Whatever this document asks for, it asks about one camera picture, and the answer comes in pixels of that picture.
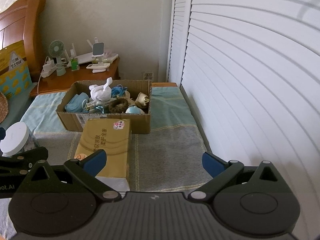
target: green fan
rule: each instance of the green fan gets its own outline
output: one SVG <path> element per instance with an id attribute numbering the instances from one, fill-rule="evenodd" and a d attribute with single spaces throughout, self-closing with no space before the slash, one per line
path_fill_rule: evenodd
<path id="1" fill-rule="evenodd" d="M 61 62 L 61 56 L 64 53 L 64 44 L 62 41 L 55 40 L 49 45 L 49 54 L 57 60 L 57 76 L 62 76 L 66 70 Z"/>

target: wooden headboard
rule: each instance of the wooden headboard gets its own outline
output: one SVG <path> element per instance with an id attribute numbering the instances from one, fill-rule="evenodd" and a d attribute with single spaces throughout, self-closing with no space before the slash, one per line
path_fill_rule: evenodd
<path id="1" fill-rule="evenodd" d="M 33 82 L 38 82 L 45 60 L 38 29 L 44 5 L 45 0 L 17 0 L 0 13 L 0 49 L 23 40 Z"/>

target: jar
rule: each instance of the jar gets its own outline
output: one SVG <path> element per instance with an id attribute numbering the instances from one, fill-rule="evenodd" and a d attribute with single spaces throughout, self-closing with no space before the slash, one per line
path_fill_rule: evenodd
<path id="1" fill-rule="evenodd" d="M 22 153 L 39 147 L 39 144 L 24 122 L 17 122 L 6 130 L 5 138 L 0 142 L 4 157 Z"/>

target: wooden nightstand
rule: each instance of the wooden nightstand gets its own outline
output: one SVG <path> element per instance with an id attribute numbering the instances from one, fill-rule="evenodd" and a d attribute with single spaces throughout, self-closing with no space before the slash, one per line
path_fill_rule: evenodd
<path id="1" fill-rule="evenodd" d="M 81 64 L 80 69 L 71 71 L 71 68 L 66 68 L 66 73 L 62 76 L 57 76 L 57 72 L 53 72 L 50 76 L 42 78 L 39 82 L 39 95 L 67 91 L 71 85 L 80 80 L 107 80 L 112 77 L 113 80 L 119 79 L 118 64 L 120 58 L 117 58 L 109 67 L 109 71 L 92 73 L 92 69 L 86 69 L 91 63 Z M 30 92 L 30 97 L 36 97 L 37 86 Z"/>

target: triangular sign with chinese text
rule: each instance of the triangular sign with chinese text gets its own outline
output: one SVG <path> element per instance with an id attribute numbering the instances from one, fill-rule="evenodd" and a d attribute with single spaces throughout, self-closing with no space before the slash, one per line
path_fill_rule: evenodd
<path id="1" fill-rule="evenodd" d="M 9 62 L 9 71 L 14 69 L 17 66 L 20 66 L 24 63 L 24 60 L 20 58 L 15 51 L 11 52 L 10 55 L 10 62 Z"/>

